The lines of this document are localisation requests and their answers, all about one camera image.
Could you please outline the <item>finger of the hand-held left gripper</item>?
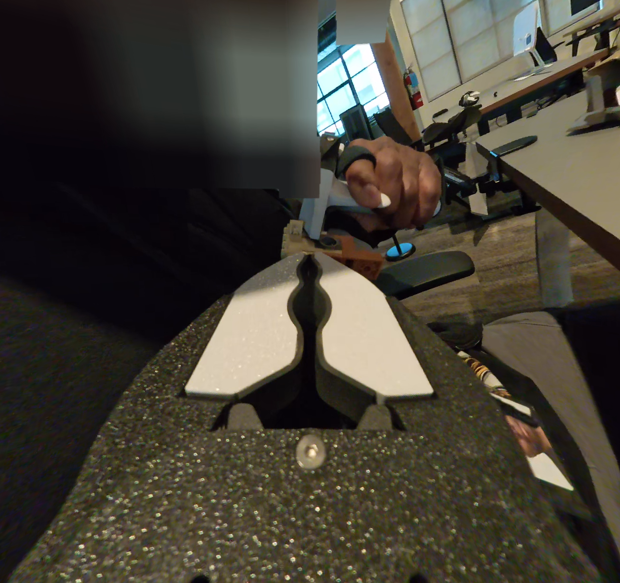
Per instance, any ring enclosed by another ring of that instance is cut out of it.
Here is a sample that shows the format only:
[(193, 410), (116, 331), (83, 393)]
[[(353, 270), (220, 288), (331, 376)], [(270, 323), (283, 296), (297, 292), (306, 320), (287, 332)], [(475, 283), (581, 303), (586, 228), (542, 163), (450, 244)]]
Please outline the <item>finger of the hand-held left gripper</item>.
[(321, 236), (334, 179), (331, 170), (321, 170), (318, 197), (308, 197), (302, 201), (299, 219), (304, 222), (304, 229), (310, 239), (319, 239)]

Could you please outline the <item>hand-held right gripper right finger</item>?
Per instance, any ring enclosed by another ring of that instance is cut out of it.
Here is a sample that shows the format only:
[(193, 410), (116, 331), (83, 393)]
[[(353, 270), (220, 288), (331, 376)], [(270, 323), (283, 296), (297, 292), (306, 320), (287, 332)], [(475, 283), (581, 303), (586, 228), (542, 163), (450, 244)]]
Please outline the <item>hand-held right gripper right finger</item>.
[(316, 334), (326, 371), (379, 402), (434, 394), (386, 296), (361, 274), (328, 255), (314, 256), (325, 318)]

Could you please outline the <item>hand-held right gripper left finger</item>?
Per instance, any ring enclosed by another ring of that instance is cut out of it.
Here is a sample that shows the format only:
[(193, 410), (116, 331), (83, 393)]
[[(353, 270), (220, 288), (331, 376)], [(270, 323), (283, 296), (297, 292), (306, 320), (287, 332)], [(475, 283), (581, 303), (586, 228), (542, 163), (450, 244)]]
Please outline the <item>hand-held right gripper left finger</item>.
[(297, 367), (304, 335), (292, 305), (305, 259), (289, 256), (236, 290), (185, 385), (188, 397), (240, 400)]

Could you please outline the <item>tan plastic building piece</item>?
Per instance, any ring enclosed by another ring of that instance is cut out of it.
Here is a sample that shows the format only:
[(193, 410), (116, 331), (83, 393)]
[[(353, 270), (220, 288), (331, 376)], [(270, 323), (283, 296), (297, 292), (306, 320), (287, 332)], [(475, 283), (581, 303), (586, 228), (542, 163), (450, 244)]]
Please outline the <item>tan plastic building piece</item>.
[(305, 223), (302, 220), (291, 220), (283, 230), (281, 259), (305, 253), (306, 248)]

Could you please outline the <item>brown lattice building block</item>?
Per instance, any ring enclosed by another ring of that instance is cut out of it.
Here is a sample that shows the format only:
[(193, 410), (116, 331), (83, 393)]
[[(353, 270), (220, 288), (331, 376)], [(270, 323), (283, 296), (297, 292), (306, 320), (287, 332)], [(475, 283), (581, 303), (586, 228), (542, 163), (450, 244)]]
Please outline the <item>brown lattice building block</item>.
[(349, 235), (322, 232), (317, 250), (371, 282), (377, 280), (383, 269), (383, 256), (370, 248), (360, 247)]

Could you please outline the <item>person's left hand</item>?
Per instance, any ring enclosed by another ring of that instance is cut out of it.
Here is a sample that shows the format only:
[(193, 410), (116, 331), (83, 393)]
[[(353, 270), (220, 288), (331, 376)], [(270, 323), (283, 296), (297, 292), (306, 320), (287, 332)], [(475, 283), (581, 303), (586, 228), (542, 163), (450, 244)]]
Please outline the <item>person's left hand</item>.
[(330, 218), (333, 232), (377, 247), (398, 231), (422, 228), (433, 217), (443, 178), (431, 156), (387, 136), (359, 138), (340, 147), (338, 177), (356, 204), (370, 213), (337, 211)]

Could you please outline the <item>chair lever with blue knob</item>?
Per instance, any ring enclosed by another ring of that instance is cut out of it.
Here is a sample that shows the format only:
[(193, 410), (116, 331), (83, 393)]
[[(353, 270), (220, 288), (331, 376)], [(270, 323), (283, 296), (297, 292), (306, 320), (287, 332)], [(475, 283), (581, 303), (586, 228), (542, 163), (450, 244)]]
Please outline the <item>chair lever with blue knob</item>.
[(393, 245), (386, 251), (384, 256), (387, 262), (399, 262), (405, 260), (416, 251), (416, 248), (412, 243), (401, 243), (396, 233), (392, 235), (392, 241)]

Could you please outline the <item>black office chair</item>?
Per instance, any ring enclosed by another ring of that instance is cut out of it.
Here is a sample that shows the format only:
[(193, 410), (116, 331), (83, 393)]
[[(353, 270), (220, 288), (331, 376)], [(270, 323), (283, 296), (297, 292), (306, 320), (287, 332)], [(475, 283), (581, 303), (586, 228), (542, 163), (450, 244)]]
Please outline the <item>black office chair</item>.
[(385, 136), (390, 137), (400, 145), (408, 146), (417, 151), (424, 151), (425, 147), (422, 143), (422, 138), (414, 141), (395, 118), (390, 107), (377, 112), (373, 118)]
[(432, 157), (442, 161), (444, 167), (458, 170), (465, 162), (467, 145), (460, 141), (459, 135), (465, 134), (481, 119), (480, 108), (480, 104), (463, 107), (449, 121), (434, 122), (425, 129), (422, 143), (429, 147)]

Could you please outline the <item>person's dark jacket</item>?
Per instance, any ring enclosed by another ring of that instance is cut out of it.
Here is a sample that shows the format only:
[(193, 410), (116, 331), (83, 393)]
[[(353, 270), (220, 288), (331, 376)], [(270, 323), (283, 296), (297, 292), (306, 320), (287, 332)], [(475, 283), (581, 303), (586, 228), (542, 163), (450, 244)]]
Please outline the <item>person's dark jacket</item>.
[(159, 350), (279, 259), (276, 190), (1, 188), (1, 582)]

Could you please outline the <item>red fire extinguisher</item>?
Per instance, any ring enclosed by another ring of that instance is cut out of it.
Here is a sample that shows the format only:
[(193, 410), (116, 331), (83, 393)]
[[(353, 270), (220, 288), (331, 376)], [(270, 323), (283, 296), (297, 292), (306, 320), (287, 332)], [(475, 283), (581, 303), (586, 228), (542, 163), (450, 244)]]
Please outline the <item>red fire extinguisher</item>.
[(412, 109), (421, 108), (423, 106), (423, 98), (417, 74), (412, 67), (406, 68), (403, 74), (403, 83)]

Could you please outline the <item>white desktop device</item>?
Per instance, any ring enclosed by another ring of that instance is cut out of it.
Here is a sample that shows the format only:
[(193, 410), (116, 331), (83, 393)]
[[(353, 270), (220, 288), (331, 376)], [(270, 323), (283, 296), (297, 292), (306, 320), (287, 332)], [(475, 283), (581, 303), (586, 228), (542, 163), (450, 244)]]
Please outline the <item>white desktop device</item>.
[(513, 57), (529, 55), (533, 66), (515, 76), (514, 82), (540, 75), (557, 62), (557, 53), (539, 23), (539, 5), (533, 1), (516, 14), (513, 21)]

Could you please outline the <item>white stand with brown part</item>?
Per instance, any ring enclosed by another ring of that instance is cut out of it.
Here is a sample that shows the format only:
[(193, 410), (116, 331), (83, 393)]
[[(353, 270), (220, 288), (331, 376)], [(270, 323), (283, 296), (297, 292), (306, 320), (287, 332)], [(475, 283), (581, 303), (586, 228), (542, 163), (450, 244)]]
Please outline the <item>white stand with brown part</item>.
[(619, 52), (585, 74), (586, 112), (567, 129), (567, 135), (619, 126)]

